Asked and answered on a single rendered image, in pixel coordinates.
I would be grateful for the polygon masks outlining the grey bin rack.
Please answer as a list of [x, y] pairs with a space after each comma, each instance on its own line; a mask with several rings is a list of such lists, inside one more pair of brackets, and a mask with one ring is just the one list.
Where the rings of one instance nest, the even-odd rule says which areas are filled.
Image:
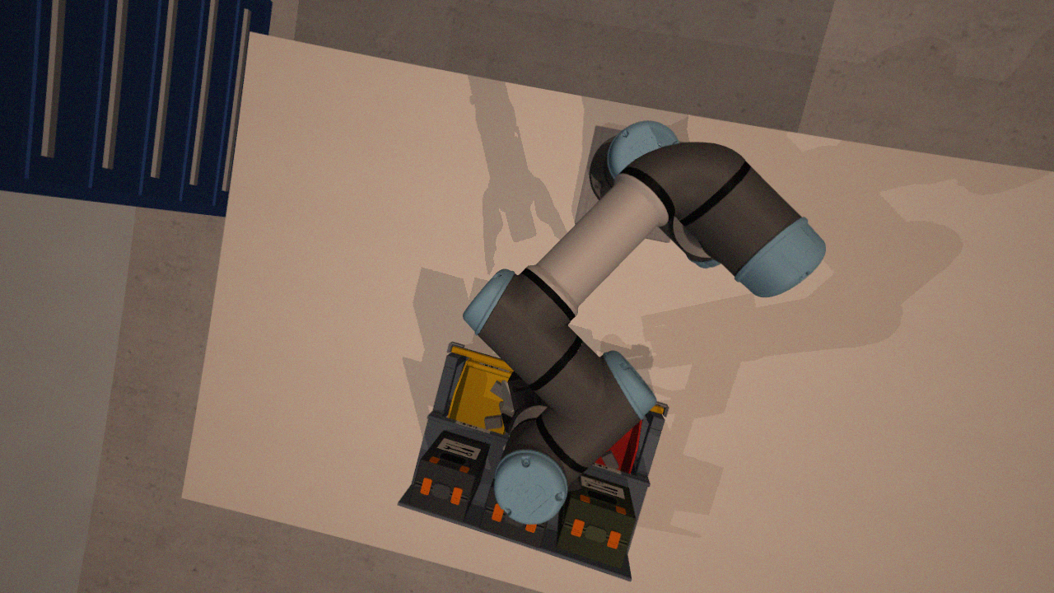
[[[447, 352], [450, 353], [452, 347], [462, 347], [462, 343], [451, 342], [447, 348]], [[467, 349], [467, 348], [464, 348]], [[470, 350], [470, 349], [467, 349]], [[472, 350], [470, 350], [472, 352]], [[488, 498], [489, 489], [491, 482], [496, 476], [497, 462], [501, 460], [503, 455], [503, 446], [508, 442], [509, 434], [503, 435], [497, 434], [497, 432], [489, 431], [489, 429], [484, 429], [480, 427], [474, 427], [473, 424], [467, 424], [460, 422], [458, 420], [446, 418], [448, 416], [451, 401], [453, 398], [453, 393], [455, 392], [456, 386], [458, 386], [458, 377], [462, 375], [462, 370], [464, 368], [464, 362], [466, 362], [470, 357], [462, 356], [462, 354], [450, 353], [445, 356], [445, 365], [443, 368], [443, 375], [441, 375], [441, 380], [438, 384], [438, 391], [436, 394], [436, 402], [430, 414], [427, 416], [427, 426], [425, 429], [424, 439], [422, 439], [422, 444], [419, 448], [419, 456], [417, 459], [417, 468], [414, 470], [414, 476], [412, 478], [412, 483], [407, 489], [405, 494], [401, 497], [398, 506], [405, 507], [405, 509], [411, 509], [418, 511], [418, 513], [424, 513], [429, 516], [434, 516], [442, 521], [449, 521], [452, 523], [458, 523], [464, 526], [464, 528], [470, 528], [472, 530], [479, 530], [488, 535], [496, 536], [497, 538], [503, 538], [504, 540], [510, 541], [511, 543], [519, 543], [519, 541], [506, 538], [491, 532], [488, 530], [480, 530], [479, 522], [481, 522], [482, 515], [484, 514], [484, 507]], [[456, 374], [455, 374], [456, 373]], [[449, 399], [450, 398], [450, 399]], [[622, 485], [623, 487], [628, 487], [630, 489], [630, 497], [632, 497], [632, 505], [635, 509], [636, 523], [632, 531], [632, 537], [630, 537], [630, 543], [635, 535], [635, 529], [637, 526], [637, 518], [642, 510], [642, 505], [644, 502], [647, 488], [651, 485], [649, 483], [648, 475], [649, 469], [653, 462], [653, 455], [656, 451], [656, 446], [658, 446], [659, 439], [661, 437], [661, 431], [664, 426], [664, 417], [667, 418], [669, 414], [669, 406], [666, 403], [661, 403], [656, 401], [656, 406], [661, 406], [664, 408], [663, 414], [655, 413], [649, 410], [645, 414], [645, 419], [642, 420], [642, 429], [640, 434], [639, 446], [637, 446], [637, 455], [635, 458], [635, 463], [632, 472], [626, 473], [622, 470], [617, 470], [613, 468], [607, 468], [607, 466], [594, 463], [590, 468], [585, 470], [583, 474], [591, 475], [596, 478], [607, 480], [609, 482], [614, 482], [616, 485]], [[664, 417], [663, 417], [664, 416]], [[431, 419], [431, 420], [430, 420]], [[433, 420], [433, 421], [432, 421]], [[436, 441], [438, 435], [443, 432], [443, 429], [448, 432], [453, 432], [453, 434], [458, 434], [464, 437], [469, 437], [471, 439], [482, 441], [490, 444], [488, 451], [488, 457], [484, 468], [481, 481], [479, 481], [479, 491], [475, 497], [472, 499], [472, 503], [469, 507], [469, 511], [464, 516], [464, 521], [453, 521], [445, 516], [437, 515], [436, 513], [430, 513], [423, 509], [417, 509], [417, 507], [409, 506], [410, 497], [412, 494], [412, 488], [414, 479], [417, 477], [417, 469], [419, 466], [419, 460], [422, 456], [427, 453], [427, 450], [434, 441]], [[547, 529], [543, 532], [543, 540], [541, 543], [541, 549], [536, 547], [531, 547], [529, 543], [519, 543], [523, 547], [528, 547], [531, 549], [536, 549], [545, 554], [550, 554], [567, 560], [568, 562], [582, 564], [582, 566], [589, 567], [599, 572], [604, 572], [611, 575], [611, 577], [618, 577], [623, 579], [623, 581], [632, 581], [632, 575], [630, 575], [630, 564], [628, 560], [628, 551], [625, 555], [625, 559], [622, 569], [617, 569], [608, 564], [596, 562], [587, 557], [582, 557], [577, 554], [565, 551], [565, 549], [557, 549], [557, 522], [558, 513], [553, 518], [548, 521]]]

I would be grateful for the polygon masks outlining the yellow bin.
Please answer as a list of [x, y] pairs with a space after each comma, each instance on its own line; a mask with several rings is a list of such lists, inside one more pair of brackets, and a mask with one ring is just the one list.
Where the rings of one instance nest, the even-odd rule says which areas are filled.
[[496, 381], [508, 381], [512, 372], [513, 369], [468, 359], [464, 362], [462, 375], [458, 377], [458, 386], [453, 393], [448, 418], [486, 429], [485, 417], [501, 414], [497, 403], [503, 401], [496, 394], [491, 393], [491, 387], [496, 384]]

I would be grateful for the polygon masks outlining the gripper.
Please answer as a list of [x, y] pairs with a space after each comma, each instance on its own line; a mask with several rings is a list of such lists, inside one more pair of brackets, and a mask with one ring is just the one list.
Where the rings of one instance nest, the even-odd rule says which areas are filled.
[[[545, 403], [541, 399], [541, 397], [536, 395], [536, 393], [534, 393], [532, 388], [530, 388], [529, 386], [527, 387], [525, 381], [523, 381], [522, 378], [520, 378], [520, 376], [518, 376], [518, 374], [514, 371], [512, 372], [511, 378], [509, 378], [508, 383], [505, 380], [501, 381], [501, 390], [503, 390], [503, 401], [497, 403], [497, 408], [500, 408], [501, 410], [501, 417], [503, 418], [503, 424], [505, 431], [507, 432], [507, 434], [509, 434], [509, 436], [511, 435], [511, 429], [513, 424], [515, 424], [518, 414], [522, 413], [523, 410], [527, 408], [532, 408], [532, 406], [545, 406], [545, 408], [548, 408], [548, 404]], [[516, 395], [518, 395], [518, 400], [515, 397]], [[531, 395], [533, 398], [531, 397]], [[511, 426], [509, 427], [509, 424]]]

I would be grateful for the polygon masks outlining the red open bin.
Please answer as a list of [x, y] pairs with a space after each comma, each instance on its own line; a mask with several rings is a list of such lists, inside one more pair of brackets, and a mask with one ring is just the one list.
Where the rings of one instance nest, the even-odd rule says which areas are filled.
[[642, 421], [637, 422], [633, 429], [620, 439], [616, 446], [611, 446], [609, 451], [613, 453], [616, 461], [620, 464], [620, 470], [629, 473], [632, 472], [632, 466], [635, 463], [635, 458], [637, 455], [637, 446], [639, 446], [639, 439], [641, 434]]

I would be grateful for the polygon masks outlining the yellow bar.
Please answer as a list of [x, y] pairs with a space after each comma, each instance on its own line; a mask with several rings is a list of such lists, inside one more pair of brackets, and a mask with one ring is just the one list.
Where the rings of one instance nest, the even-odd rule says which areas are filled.
[[[511, 369], [511, 367], [507, 365], [506, 362], [504, 362], [501, 359], [496, 359], [495, 357], [489, 357], [489, 356], [487, 356], [487, 354], [481, 354], [481, 353], [476, 353], [476, 352], [470, 352], [469, 350], [463, 349], [462, 347], [453, 345], [451, 352], [452, 353], [456, 353], [456, 354], [462, 354], [462, 356], [465, 356], [465, 357], [470, 357], [470, 359], [477, 359], [479, 361], [488, 362], [488, 363], [496, 365], [496, 367], [505, 367], [507, 369]], [[664, 408], [661, 408], [661, 406], [653, 406], [653, 408], [651, 410], [655, 413], [661, 413], [661, 414], [663, 414], [663, 412], [664, 412]]]

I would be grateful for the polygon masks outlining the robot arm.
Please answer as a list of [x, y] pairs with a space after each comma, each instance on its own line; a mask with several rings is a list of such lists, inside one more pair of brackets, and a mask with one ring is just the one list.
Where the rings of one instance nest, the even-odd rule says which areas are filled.
[[630, 124], [596, 150], [590, 185], [599, 202], [557, 246], [519, 275], [497, 270], [463, 313], [548, 404], [518, 414], [497, 462], [497, 506], [519, 523], [550, 521], [585, 470], [656, 403], [621, 353], [599, 357], [568, 327], [656, 226], [697, 266], [726, 266], [757, 297], [788, 292], [827, 253], [807, 218], [739, 153], [680, 143], [655, 121]]

